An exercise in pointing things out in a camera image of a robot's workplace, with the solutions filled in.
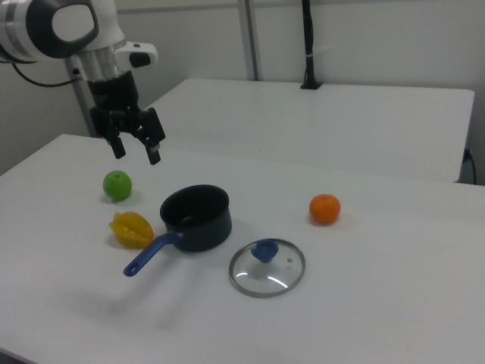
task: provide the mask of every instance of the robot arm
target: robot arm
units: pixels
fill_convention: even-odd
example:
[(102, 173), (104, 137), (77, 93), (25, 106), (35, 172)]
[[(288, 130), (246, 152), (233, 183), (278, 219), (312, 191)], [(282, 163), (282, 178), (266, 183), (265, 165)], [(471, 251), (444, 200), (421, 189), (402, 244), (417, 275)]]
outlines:
[(125, 40), (114, 0), (0, 0), (0, 60), (34, 63), (72, 58), (95, 101), (90, 110), (99, 137), (116, 158), (125, 155), (120, 132), (145, 145), (160, 161), (164, 131), (153, 108), (140, 110), (131, 73), (154, 64), (153, 45)]

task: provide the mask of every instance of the black stand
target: black stand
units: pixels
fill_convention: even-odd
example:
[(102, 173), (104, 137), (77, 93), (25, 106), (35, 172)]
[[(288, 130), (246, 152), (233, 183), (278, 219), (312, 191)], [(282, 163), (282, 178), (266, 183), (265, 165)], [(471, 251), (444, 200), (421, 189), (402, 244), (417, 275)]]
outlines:
[(305, 32), (305, 56), (306, 56), (306, 71), (305, 80), (300, 86), (300, 89), (318, 89), (322, 82), (317, 82), (315, 79), (314, 65), (313, 65), (313, 22), (311, 20), (310, 0), (302, 0), (303, 8), (303, 30)]

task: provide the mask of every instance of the black cable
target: black cable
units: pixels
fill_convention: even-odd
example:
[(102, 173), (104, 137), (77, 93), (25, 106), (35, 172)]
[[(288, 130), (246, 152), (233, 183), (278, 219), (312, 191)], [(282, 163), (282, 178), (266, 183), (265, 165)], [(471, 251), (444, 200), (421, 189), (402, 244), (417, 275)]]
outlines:
[(477, 184), (477, 170), (475, 168), (475, 161), (473, 160), (473, 156), (471, 155), (470, 149), (465, 149), (463, 153), (463, 160), (462, 162), (465, 163), (468, 159), (470, 159), (471, 167), (473, 169), (473, 184)]
[(66, 82), (62, 82), (62, 83), (51, 83), (51, 84), (47, 84), (47, 83), (40, 83), (40, 82), (36, 82), (34, 80), (31, 80), (29, 77), (27, 77), (25, 74), (23, 74), (17, 67), (16, 64), (12, 64), (12, 66), (14, 66), (14, 69), (16, 70), (16, 72), (27, 82), (30, 82), (31, 84), (33, 85), (36, 85), (36, 86), (41, 86), (41, 87), (61, 87), (61, 86), (66, 86), (66, 85), (69, 85), (71, 83), (74, 83), (76, 81), (78, 81), (79, 79), (77, 78), (73, 78), (72, 80), (69, 80), (69, 81), (66, 81)]
[(471, 156), (471, 153), (469, 155), (470, 157), (470, 162), (471, 162), (471, 167), (473, 169), (473, 184), (477, 184), (477, 171), (475, 170), (475, 162), (473, 160), (473, 157)]

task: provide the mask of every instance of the blue pot handle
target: blue pot handle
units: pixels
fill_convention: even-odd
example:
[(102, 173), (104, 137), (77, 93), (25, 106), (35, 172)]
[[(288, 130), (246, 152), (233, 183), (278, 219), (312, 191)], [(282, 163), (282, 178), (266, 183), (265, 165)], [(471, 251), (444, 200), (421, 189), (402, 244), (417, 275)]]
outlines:
[(156, 237), (124, 270), (127, 277), (133, 277), (142, 270), (146, 263), (164, 246), (177, 243), (182, 237), (175, 233), (166, 233)]

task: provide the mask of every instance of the gray wall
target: gray wall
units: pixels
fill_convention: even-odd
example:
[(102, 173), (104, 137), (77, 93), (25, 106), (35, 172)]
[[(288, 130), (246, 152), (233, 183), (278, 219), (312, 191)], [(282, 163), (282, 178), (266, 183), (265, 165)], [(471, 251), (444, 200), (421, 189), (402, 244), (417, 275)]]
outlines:
[[(30, 78), (43, 83), (68, 79), (63, 62), (20, 65)], [(88, 135), (71, 85), (46, 89), (31, 85), (9, 64), (0, 64), (0, 174), (62, 133)]]
[[(262, 79), (301, 82), (305, 72), (301, 2), (256, 0), (255, 4)], [(314, 47), (327, 49), (315, 59), (320, 80), (476, 92), (468, 145), (478, 182), (485, 184), (485, 1), (314, 0), (312, 4)], [(469, 164), (462, 177), (471, 181)]]
[(127, 40), (153, 44), (158, 64), (133, 72), (145, 108), (187, 78), (246, 80), (239, 12), (234, 6), (156, 8), (118, 15)]

